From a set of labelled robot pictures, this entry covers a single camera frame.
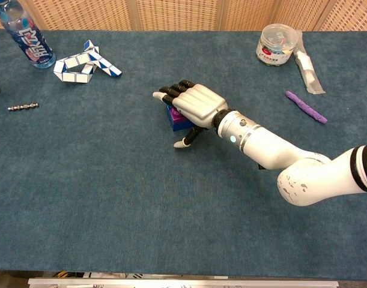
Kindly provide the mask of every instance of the bottle label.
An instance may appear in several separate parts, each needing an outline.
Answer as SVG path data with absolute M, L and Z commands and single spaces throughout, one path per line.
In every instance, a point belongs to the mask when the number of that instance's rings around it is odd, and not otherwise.
M 43 64 L 52 58 L 52 49 L 32 19 L 18 20 L 16 26 L 20 27 L 12 29 L 13 27 L 9 26 L 6 29 L 33 64 Z
M 272 50 L 269 49 L 262 40 L 259 41 L 256 47 L 257 57 L 269 65 L 282 65 L 287 62 L 293 50 Z

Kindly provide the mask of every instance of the robotic hand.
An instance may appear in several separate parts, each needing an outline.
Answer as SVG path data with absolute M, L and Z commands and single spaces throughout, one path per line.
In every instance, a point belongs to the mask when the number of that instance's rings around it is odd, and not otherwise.
M 219 137 L 261 167 L 285 169 L 278 176 L 277 186 L 281 195 L 294 205 L 306 206 L 333 196 L 367 192 L 367 146 L 351 149 L 331 161 L 269 132 L 229 109 L 225 99 L 212 90 L 188 80 L 162 87 L 153 97 L 177 108 L 194 123 L 174 147 L 189 147 L 200 132 L 214 128 Z

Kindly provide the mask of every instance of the purple playdough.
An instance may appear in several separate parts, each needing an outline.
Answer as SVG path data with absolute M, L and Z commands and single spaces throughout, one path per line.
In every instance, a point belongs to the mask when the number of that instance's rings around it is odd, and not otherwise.
M 298 96 L 296 96 L 296 94 L 294 94 L 290 91 L 286 91 L 285 93 L 286 93 L 287 98 L 289 98 L 291 101 L 296 103 L 296 105 L 298 105 L 298 107 L 301 108 L 302 111 L 304 111 L 307 115 L 313 117 L 315 120 L 317 120 L 320 123 L 325 124 L 327 122 L 327 119 L 324 116 L 319 114 L 317 111 L 315 111 L 309 105 L 307 105 L 305 102 L 303 102 L 301 99 L 299 99 Z

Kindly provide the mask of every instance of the plastic jar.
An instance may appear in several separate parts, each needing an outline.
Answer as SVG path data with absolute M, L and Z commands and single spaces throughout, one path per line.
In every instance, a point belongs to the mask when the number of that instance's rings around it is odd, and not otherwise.
M 255 53 L 267 65 L 280 66 L 289 60 L 297 42 L 298 33 L 292 27 L 270 24 L 262 30 Z

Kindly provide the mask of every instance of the robotic arm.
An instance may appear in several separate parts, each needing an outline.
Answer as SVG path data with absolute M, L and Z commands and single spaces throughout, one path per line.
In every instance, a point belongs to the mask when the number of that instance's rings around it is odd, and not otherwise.
M 201 84 L 182 80 L 154 92 L 153 97 L 174 106 L 194 123 L 174 147 L 186 148 L 203 130 L 214 128 L 265 169 L 284 169 L 278 176 L 281 195 L 291 204 L 306 206 L 320 200 L 367 193 L 367 146 L 353 148 L 331 161 L 302 150 L 268 131 L 236 110 L 224 98 Z

